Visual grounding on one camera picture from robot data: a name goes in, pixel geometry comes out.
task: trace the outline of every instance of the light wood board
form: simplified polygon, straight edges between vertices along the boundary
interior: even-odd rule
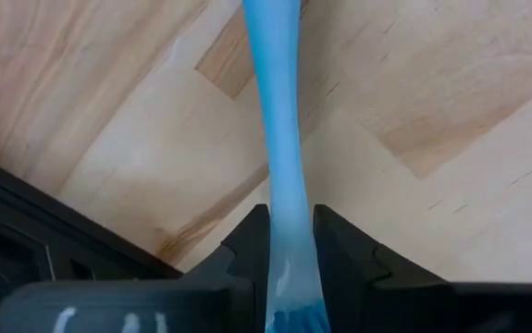
[[[187,270],[268,201],[240,0],[0,0],[0,166]],[[454,279],[532,280],[532,1],[310,0],[313,203]]]

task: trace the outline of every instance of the wooden surface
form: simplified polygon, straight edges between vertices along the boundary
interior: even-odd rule
[[[0,166],[189,269],[267,202],[241,0],[0,0]],[[453,279],[532,280],[532,1],[310,0],[310,200]]]

